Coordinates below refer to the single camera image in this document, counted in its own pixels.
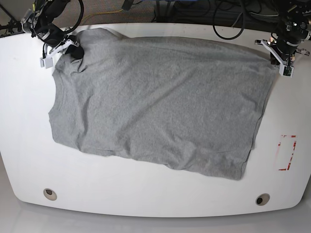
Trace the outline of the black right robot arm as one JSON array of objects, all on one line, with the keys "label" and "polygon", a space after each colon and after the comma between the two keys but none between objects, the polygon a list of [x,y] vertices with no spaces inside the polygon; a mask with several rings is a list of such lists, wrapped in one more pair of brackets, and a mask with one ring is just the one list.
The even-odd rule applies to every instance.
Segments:
[{"label": "black right robot arm", "polygon": [[79,1],[80,14],[73,27],[64,31],[53,24],[54,19],[62,14],[68,3],[68,0],[36,0],[21,20],[22,30],[43,42],[40,61],[44,66],[57,53],[69,54],[74,59],[82,59],[84,56],[84,49],[77,37],[71,34],[83,19],[83,2]]}]

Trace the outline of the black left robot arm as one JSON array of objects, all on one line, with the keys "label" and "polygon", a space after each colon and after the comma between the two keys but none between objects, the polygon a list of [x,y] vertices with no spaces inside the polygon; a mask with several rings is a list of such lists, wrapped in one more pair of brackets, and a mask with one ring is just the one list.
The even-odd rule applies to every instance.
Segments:
[{"label": "black left robot arm", "polygon": [[311,2],[309,0],[272,0],[271,4],[279,16],[274,33],[277,35],[276,49],[286,65],[298,46],[311,39]]}]

